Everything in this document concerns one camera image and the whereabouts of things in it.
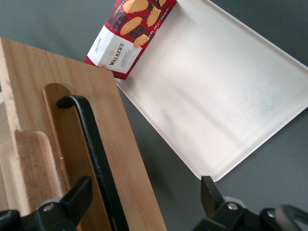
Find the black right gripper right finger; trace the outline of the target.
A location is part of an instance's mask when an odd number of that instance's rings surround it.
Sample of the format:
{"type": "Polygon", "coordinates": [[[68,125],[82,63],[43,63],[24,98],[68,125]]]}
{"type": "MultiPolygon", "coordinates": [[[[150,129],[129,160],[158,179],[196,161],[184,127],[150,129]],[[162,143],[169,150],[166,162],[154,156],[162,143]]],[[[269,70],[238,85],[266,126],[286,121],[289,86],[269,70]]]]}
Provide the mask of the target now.
{"type": "Polygon", "coordinates": [[[225,199],[210,176],[201,178],[201,202],[206,218],[195,231],[261,231],[259,216],[238,199],[225,199]]]}

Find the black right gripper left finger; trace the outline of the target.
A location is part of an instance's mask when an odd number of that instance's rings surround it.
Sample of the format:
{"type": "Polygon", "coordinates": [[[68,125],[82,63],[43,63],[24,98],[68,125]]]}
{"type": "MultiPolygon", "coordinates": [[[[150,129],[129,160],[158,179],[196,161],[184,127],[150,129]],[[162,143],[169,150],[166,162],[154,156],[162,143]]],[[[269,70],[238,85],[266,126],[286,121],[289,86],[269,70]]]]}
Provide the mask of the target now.
{"type": "Polygon", "coordinates": [[[21,230],[75,231],[92,200],[91,177],[82,176],[61,199],[45,202],[21,218],[21,230]]]}

